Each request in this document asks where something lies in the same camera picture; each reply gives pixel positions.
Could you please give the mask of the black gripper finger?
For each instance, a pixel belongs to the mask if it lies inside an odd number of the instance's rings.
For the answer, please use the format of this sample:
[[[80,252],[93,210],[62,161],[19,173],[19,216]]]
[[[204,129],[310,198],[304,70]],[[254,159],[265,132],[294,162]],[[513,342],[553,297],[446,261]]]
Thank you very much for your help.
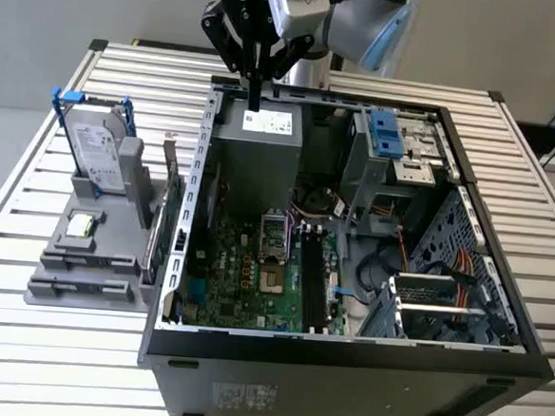
[[[271,54],[273,41],[270,38],[260,42],[259,59],[256,67],[253,110],[260,106],[260,92],[266,81],[282,78],[297,61],[306,55],[314,44],[313,35],[302,35],[291,39],[275,54]]]
[[[249,12],[243,8],[240,11],[239,38],[241,44],[239,44],[225,25],[224,6],[221,2],[209,2],[201,18],[202,29],[225,65],[231,71],[238,72],[241,79],[247,81],[247,108],[249,111],[254,111],[258,71],[256,68],[256,42],[251,24]]]

